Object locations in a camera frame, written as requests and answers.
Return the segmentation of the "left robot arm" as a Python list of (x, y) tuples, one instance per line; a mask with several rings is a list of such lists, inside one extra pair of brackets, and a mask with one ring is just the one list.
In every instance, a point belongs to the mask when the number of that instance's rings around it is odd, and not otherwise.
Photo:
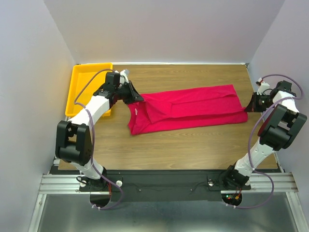
[(128, 79), (129, 70), (121, 72), (106, 69), (105, 82), (93, 93), (87, 105), (77, 101), (81, 111), (68, 121), (60, 121), (56, 129), (56, 157), (72, 164), (81, 173), (82, 187), (103, 190), (111, 186), (106, 169), (98, 164), (94, 154), (94, 125), (118, 100), (125, 104), (143, 101)]

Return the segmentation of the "red t shirt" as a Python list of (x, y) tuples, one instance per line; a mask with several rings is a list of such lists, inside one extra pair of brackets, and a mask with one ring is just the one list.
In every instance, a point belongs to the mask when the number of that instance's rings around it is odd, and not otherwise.
[(142, 94), (129, 104), (131, 135), (245, 123), (248, 114), (233, 85)]

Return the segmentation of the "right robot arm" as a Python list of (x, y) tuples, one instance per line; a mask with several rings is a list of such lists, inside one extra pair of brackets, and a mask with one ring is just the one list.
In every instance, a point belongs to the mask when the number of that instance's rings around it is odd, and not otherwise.
[(249, 178), (258, 165), (275, 151), (288, 148), (307, 121), (307, 116), (296, 107), (296, 94), (292, 83), (280, 81), (269, 94), (269, 84), (259, 82), (259, 89), (252, 94), (249, 112), (271, 113), (258, 131), (258, 140), (250, 151), (234, 165), (230, 165), (222, 177), (222, 184), (228, 190), (240, 189), (249, 183)]

